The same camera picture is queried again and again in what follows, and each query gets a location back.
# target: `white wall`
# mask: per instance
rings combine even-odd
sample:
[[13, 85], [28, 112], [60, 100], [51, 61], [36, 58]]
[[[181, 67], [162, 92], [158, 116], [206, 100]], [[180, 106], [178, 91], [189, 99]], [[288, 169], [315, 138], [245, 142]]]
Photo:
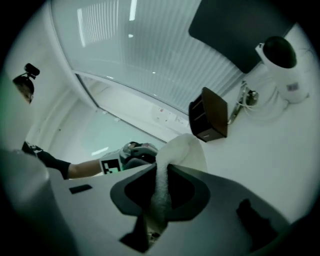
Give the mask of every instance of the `white wall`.
[[[299, 50], [310, 44], [296, 26], [288, 34], [298, 55], [298, 64], [305, 70], [310, 97], [299, 104], [290, 104], [279, 118], [284, 102], [278, 98], [264, 112], [249, 117], [243, 110], [228, 127], [228, 137], [202, 143], [208, 171], [237, 181], [278, 209], [291, 222], [304, 215], [312, 205], [320, 183], [320, 66], [312, 54]], [[250, 74], [249, 86], [255, 88], [253, 77], [262, 77], [262, 66]], [[261, 104], [273, 89], [261, 87]], [[234, 88], [225, 97], [233, 108], [239, 93]]]
[[181, 127], [174, 131], [156, 122], [153, 117], [154, 103], [115, 86], [96, 95], [95, 100], [104, 110], [165, 142], [190, 130]]
[[[81, 101], [70, 110], [59, 126], [49, 152], [74, 164], [102, 157], [130, 141], [152, 143], [160, 149], [164, 143], [102, 111], [94, 111]], [[93, 152], [107, 148], [100, 154]]]
[[4, 69], [10, 79], [21, 75], [27, 63], [40, 70], [34, 84], [34, 98], [31, 107], [34, 111], [34, 123], [26, 138], [30, 143], [48, 149], [50, 138], [47, 134], [49, 116], [57, 108], [60, 100], [69, 93], [64, 71], [60, 67], [46, 33], [41, 13], [36, 13], [26, 24], [12, 45], [6, 58]]
[[70, 89], [57, 98], [46, 118], [40, 126], [37, 126], [36, 145], [41, 145], [39, 147], [46, 151], [49, 150], [56, 134], [59, 132], [59, 127], [68, 118], [69, 112], [78, 99], [78, 96]]

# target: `black panel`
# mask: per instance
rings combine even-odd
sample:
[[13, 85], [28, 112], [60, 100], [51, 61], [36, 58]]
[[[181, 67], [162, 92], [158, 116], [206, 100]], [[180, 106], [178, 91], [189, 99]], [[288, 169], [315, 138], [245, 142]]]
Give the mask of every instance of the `black panel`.
[[256, 46], [293, 24], [267, 0], [202, 0], [189, 33], [248, 73], [260, 61]]
[[144, 217], [141, 215], [136, 219], [133, 231], [122, 237], [120, 241], [125, 245], [144, 253], [149, 248], [146, 230], [146, 223]]
[[[168, 190], [172, 210], [165, 216], [167, 221], [185, 221], [196, 217], [207, 205], [210, 191], [201, 180], [168, 166]], [[155, 193], [157, 166], [151, 165], [131, 177], [116, 183], [110, 197], [118, 209], [127, 215], [140, 216], [150, 205]]]
[[252, 238], [251, 252], [266, 246], [278, 236], [278, 233], [271, 226], [269, 219], [261, 217], [251, 207], [248, 199], [243, 200], [239, 204], [236, 213]]
[[69, 188], [71, 194], [80, 193], [80, 192], [90, 190], [90, 189], [92, 189], [92, 186], [90, 186], [88, 184], [81, 185], [81, 186], [74, 186], [74, 187]]

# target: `white towel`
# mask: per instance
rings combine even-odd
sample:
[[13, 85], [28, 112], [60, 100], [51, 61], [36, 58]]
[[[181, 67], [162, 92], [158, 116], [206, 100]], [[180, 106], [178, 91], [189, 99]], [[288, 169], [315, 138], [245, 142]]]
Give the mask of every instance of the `white towel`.
[[207, 165], [199, 140], [191, 134], [183, 134], [169, 141], [160, 149], [155, 159], [155, 192], [145, 216], [147, 225], [161, 234], [167, 226], [165, 214], [172, 209], [168, 191], [168, 165], [179, 165], [203, 172], [207, 172]]

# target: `person's arm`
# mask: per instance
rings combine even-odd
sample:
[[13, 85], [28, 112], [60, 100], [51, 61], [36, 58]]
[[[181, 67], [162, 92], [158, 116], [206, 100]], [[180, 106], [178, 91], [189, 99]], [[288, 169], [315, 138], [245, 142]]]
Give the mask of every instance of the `person's arm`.
[[99, 173], [101, 173], [101, 168], [98, 159], [78, 164], [70, 164], [68, 179], [90, 177]]

